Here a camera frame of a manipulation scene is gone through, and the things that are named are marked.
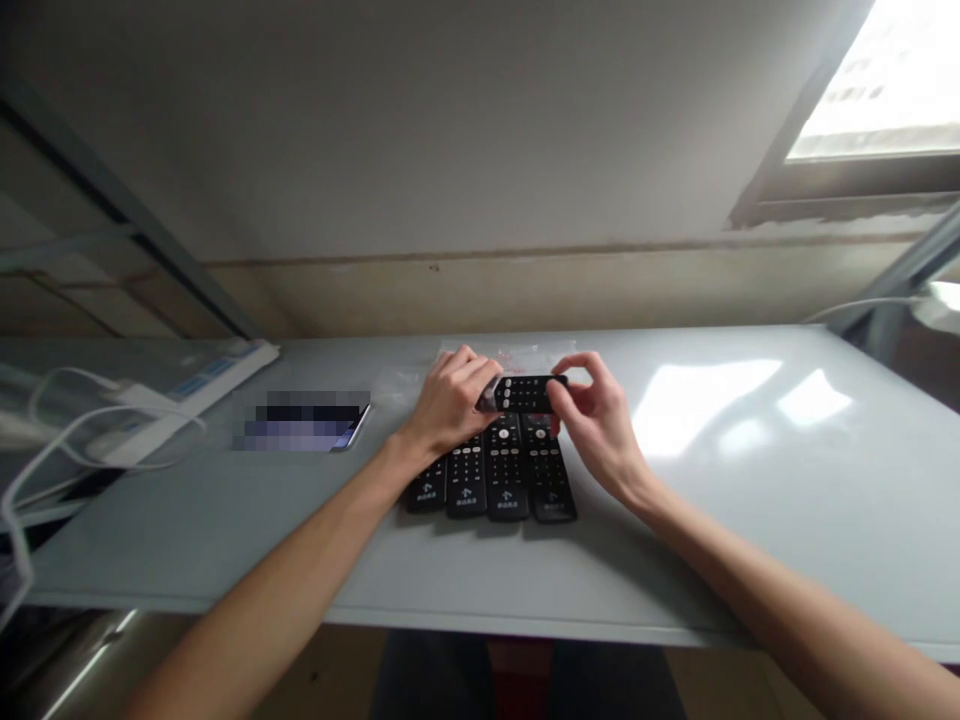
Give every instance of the table surface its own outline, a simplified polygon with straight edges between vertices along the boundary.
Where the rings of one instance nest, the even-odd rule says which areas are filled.
[[[682,495],[928,655],[960,661],[960,417],[946,407],[819,328],[465,339],[541,347],[572,339],[599,351],[624,386],[650,464]],[[378,377],[406,377],[382,375],[387,366],[428,366],[439,341],[282,343],[281,360],[207,413],[199,451],[123,478],[37,552],[31,601],[204,611],[409,412],[378,395],[345,453],[241,453],[229,449],[236,405],[266,390],[373,388]],[[561,446],[579,521],[500,525],[395,509],[328,621],[746,642],[704,583],[596,485],[565,435]]]

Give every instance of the remote control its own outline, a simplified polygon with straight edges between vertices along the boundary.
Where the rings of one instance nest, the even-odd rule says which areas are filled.
[[[541,523],[577,519],[567,469],[560,443],[550,435],[549,415],[521,415],[523,458],[533,503],[533,515]]]
[[[447,517],[468,518],[486,512],[481,433],[447,455]]]
[[[443,510],[447,504],[447,456],[417,475],[407,487],[407,512]]]
[[[477,410],[488,412],[551,413],[547,382],[568,383],[566,375],[517,375],[500,378],[483,391]]]
[[[484,434],[487,517],[497,522],[524,520],[530,503],[523,478],[519,415],[497,418]]]

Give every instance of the white wall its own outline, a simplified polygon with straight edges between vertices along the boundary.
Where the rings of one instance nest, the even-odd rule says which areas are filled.
[[[34,0],[9,39],[203,260],[522,251],[723,237],[859,1]]]

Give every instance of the wall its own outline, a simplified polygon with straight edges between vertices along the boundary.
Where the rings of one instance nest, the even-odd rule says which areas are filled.
[[[786,322],[934,220],[723,229],[858,2],[39,0],[9,58],[273,334]]]

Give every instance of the window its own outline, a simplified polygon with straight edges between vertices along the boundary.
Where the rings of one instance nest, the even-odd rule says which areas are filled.
[[[804,89],[731,214],[735,227],[960,197],[960,2],[876,0],[864,14]]]

